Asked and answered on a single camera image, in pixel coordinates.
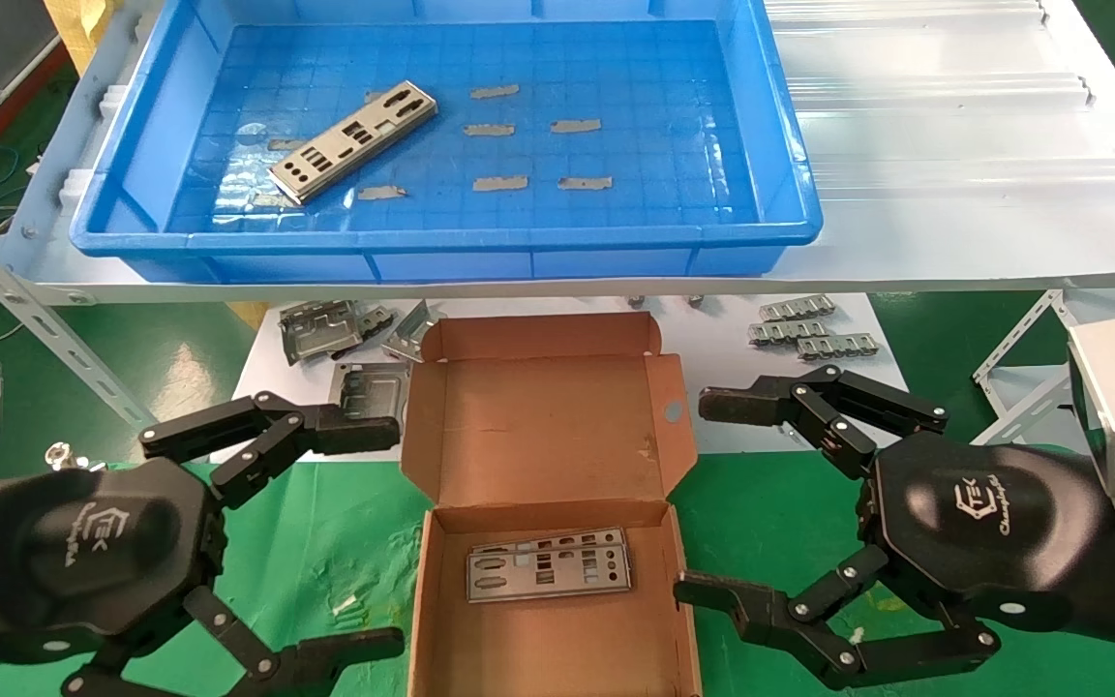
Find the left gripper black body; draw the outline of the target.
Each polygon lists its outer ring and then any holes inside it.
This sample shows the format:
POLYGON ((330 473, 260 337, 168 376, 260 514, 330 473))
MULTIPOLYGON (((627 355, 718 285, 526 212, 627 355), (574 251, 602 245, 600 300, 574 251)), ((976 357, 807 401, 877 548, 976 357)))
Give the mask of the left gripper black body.
POLYGON ((0 664, 155 652, 226 544, 211 490, 168 459, 0 480, 0 664))

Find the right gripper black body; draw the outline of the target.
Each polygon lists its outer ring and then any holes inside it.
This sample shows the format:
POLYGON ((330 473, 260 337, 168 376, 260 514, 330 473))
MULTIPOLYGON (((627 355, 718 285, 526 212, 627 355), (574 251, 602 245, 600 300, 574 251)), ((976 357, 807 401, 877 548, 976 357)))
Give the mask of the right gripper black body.
POLYGON ((1098 620, 1111 503, 1089 459, 913 434, 880 451, 864 503, 864 539, 889 556, 881 582, 918 613, 1027 631, 1098 620))

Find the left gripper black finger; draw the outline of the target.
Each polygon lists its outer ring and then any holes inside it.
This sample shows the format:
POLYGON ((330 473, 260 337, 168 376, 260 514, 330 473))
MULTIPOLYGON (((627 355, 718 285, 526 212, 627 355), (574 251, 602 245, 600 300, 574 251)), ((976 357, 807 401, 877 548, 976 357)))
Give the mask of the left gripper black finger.
MULTIPOLYGON (((329 696, 348 667, 389 660, 406 648, 403 630, 385 627, 302 640, 273 652, 207 585, 183 598, 183 612, 243 667, 242 678, 226 696, 329 696)), ((124 679, 122 674, 130 661, 127 649, 105 645, 93 660, 65 679, 62 694, 176 696, 155 685, 124 679)))
POLYGON ((222 507, 234 510, 306 454, 390 449, 400 442, 400 423, 394 416, 352 418, 333 403, 300 406, 262 391, 151 425, 138 442, 146 458, 161 456, 177 464, 239 446, 209 482, 222 507))

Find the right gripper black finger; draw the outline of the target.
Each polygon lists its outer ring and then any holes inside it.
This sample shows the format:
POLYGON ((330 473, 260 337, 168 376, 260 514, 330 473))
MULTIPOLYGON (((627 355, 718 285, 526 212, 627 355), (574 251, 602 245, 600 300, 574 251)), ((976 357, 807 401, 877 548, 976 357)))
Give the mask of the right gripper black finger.
POLYGON ((866 480, 879 451, 855 422, 900 438, 942 434, 948 423, 935 403, 832 365, 799 377, 760 376, 747 388, 707 387, 699 415, 707 422, 789 425, 849 480, 866 480))
POLYGON ((999 651, 991 630, 960 606, 935 603, 942 629, 850 643, 828 625, 885 574, 890 558, 867 544, 798 596, 766 584, 682 570, 673 599, 723 612, 741 643, 791 654, 832 691, 973 672, 999 651))

